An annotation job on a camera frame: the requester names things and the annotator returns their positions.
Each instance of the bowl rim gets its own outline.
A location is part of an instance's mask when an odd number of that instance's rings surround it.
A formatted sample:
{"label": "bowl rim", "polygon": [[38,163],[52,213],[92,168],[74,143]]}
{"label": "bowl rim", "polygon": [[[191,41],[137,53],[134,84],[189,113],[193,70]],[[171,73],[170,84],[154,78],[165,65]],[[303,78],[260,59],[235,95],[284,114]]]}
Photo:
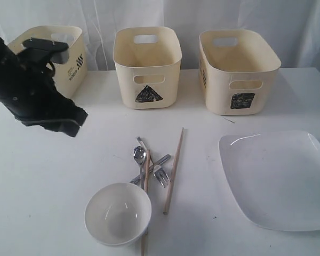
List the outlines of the bowl rim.
{"label": "bowl rim", "polygon": [[[86,221],[86,213],[87,213],[87,209],[88,209],[88,206],[91,202],[91,200],[94,198],[94,196],[96,194],[98,194],[99,192],[101,192],[101,190],[103,189],[106,189],[108,187],[112,187],[112,186],[115,186],[115,185],[121,185],[121,184],[124,184],[124,185],[127,185],[128,187],[137,187],[138,189],[140,189],[143,194],[146,194],[146,198],[147,198],[147,203],[149,203],[150,205],[150,214],[149,214],[149,217],[147,219],[147,225],[145,226],[145,228],[140,232],[138,233],[136,236],[134,236],[133,238],[131,238],[130,240],[128,241],[125,241],[125,242],[122,242],[122,243],[116,243],[116,244],[112,244],[112,243],[105,243],[103,242],[102,240],[99,240],[98,238],[96,238],[88,229],[87,227],[87,221]],[[152,215],[152,207],[151,207],[151,201],[150,201],[150,198],[148,196],[148,194],[142,189],[140,188],[139,186],[135,185],[135,184],[132,184],[132,183],[127,183],[127,182],[118,182],[118,183],[112,183],[112,184],[109,184],[101,189],[99,189],[91,198],[90,200],[88,201],[87,205],[86,205],[86,208],[85,208],[85,211],[84,211],[84,224],[85,224],[85,228],[86,230],[89,232],[89,234],[97,241],[99,242],[100,244],[103,244],[103,245],[106,245],[106,246],[111,246],[111,247],[117,247],[117,246],[122,246],[122,245],[126,245],[126,244],[129,244],[129,243],[132,243],[134,241],[136,241],[140,236],[142,236],[142,234],[147,230],[148,226],[149,226],[149,223],[150,223],[150,219],[151,219],[151,215]]]}

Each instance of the black triangle sticker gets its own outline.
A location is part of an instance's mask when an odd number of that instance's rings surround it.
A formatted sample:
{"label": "black triangle sticker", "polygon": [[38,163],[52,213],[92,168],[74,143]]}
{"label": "black triangle sticker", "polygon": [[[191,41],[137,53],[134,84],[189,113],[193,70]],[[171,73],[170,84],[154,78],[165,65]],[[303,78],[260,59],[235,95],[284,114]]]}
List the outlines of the black triangle sticker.
{"label": "black triangle sticker", "polygon": [[145,88],[138,94],[137,98],[135,99],[135,102],[138,103],[145,103],[145,102],[154,102],[163,100],[163,98],[156,93],[156,91],[153,90],[150,86],[146,85]]}

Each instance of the square plate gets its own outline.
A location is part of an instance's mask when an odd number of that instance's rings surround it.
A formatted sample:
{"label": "square plate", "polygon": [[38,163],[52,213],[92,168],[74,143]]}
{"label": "square plate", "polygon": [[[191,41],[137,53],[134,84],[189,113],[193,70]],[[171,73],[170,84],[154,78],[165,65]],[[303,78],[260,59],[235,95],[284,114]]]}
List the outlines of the square plate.
{"label": "square plate", "polygon": [[232,193],[250,221],[274,230],[320,230],[320,143],[313,135],[228,135],[219,150]]}

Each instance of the white backdrop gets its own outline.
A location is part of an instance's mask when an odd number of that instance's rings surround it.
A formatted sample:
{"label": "white backdrop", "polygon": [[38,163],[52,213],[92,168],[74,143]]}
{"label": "white backdrop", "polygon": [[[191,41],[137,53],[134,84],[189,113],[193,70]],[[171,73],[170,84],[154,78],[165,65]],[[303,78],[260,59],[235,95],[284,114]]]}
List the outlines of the white backdrop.
{"label": "white backdrop", "polygon": [[0,0],[6,42],[39,25],[81,27],[91,70],[115,69],[118,30],[167,26],[179,37],[183,69],[198,67],[201,32],[246,28],[267,40],[283,67],[320,71],[320,0]]}

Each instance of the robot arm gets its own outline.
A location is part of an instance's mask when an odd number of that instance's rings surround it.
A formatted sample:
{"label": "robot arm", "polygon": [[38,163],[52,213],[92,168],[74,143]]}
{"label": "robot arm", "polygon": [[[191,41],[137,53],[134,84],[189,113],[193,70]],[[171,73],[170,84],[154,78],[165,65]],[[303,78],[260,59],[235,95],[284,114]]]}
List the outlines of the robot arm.
{"label": "robot arm", "polygon": [[36,38],[23,45],[25,49],[15,55],[0,38],[0,102],[26,126],[40,125],[75,137],[87,113],[62,96],[52,79],[51,60],[65,62],[68,45]]}

